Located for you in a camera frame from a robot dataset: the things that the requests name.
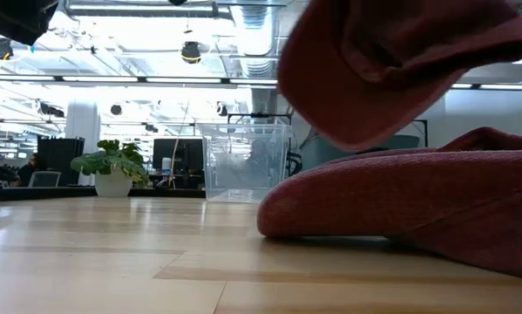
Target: table surface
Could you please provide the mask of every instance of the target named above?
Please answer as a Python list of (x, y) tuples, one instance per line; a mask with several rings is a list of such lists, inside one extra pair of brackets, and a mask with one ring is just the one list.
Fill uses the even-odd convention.
[(381, 238), (263, 238), (255, 205), (0, 203), (0, 314), (518, 313), (522, 279)]

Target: clear plastic bin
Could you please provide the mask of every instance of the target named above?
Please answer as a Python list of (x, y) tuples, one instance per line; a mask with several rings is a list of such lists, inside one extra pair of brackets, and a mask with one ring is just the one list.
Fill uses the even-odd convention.
[(284, 180), (291, 126), (200, 125), (208, 201), (259, 203)]

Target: red baseball cap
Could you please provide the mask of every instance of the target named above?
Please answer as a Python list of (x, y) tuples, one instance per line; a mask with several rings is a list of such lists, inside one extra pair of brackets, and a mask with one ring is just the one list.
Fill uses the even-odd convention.
[(506, 0), (312, 0), (281, 55), (294, 109), (339, 147), (379, 145), (471, 68), (522, 59)]

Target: black monitor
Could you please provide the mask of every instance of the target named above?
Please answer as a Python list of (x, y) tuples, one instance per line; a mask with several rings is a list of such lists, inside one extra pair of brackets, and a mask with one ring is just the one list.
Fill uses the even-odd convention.
[[(162, 168), (164, 157), (172, 158), (176, 139), (154, 140), (153, 168)], [(175, 152), (173, 172), (200, 172), (203, 170), (202, 139), (180, 139)]]

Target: person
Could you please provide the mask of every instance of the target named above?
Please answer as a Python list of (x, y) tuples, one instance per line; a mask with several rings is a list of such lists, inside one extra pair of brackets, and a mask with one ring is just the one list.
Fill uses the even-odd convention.
[(45, 171), (48, 169), (47, 162), (43, 154), (34, 153), (28, 163), (21, 167), (17, 174), (19, 180), (13, 184), (15, 187), (28, 187), (31, 182), (32, 174), (35, 171)]

